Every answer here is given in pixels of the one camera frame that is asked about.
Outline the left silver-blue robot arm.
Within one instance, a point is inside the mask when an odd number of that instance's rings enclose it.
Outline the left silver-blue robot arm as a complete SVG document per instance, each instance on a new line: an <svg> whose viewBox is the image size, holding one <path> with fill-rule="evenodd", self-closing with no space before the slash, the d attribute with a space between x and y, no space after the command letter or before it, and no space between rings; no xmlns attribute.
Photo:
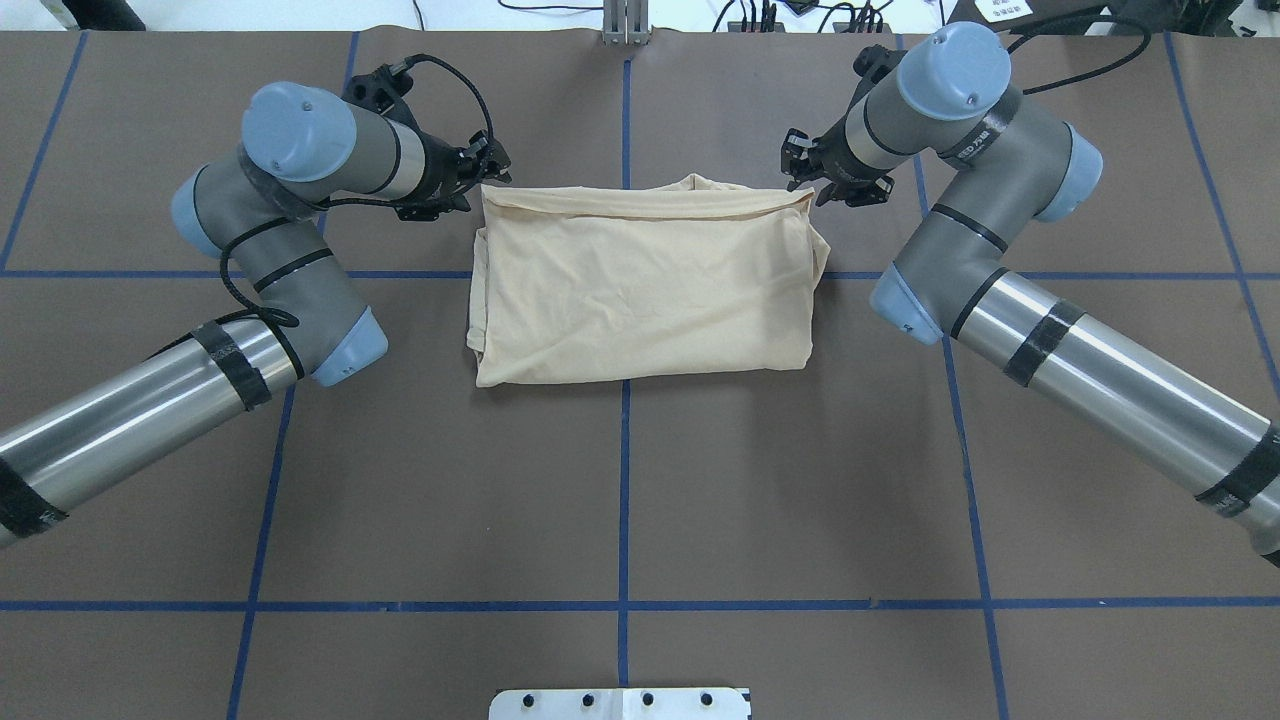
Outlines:
<svg viewBox="0 0 1280 720"><path fill-rule="evenodd" d="M492 114L462 143L422 131L406 67L351 78L340 94L274 82L250 100L236 150L172 199L179 234L218 263L236 310L3 433L3 544L72 510L301 380L334 386L380 359L388 338L317 227L339 206L403 222L470 209L509 179Z"/></svg>

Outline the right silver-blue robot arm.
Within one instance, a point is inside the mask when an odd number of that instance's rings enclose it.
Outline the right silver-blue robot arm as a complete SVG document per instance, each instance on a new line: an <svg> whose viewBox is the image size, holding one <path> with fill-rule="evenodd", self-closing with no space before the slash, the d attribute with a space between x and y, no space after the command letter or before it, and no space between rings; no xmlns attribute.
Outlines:
<svg viewBox="0 0 1280 720"><path fill-rule="evenodd" d="M952 179L879 274L876 313L920 345L968 347L1088 421L1276 565L1277 421L1007 264L1028 225L1070 217L1105 172L1102 152L1014 79L1019 47L964 20L911 47L863 49L835 123L786 131L788 190L819 183L817 205L874 206L900 167L933 154Z"/></svg>

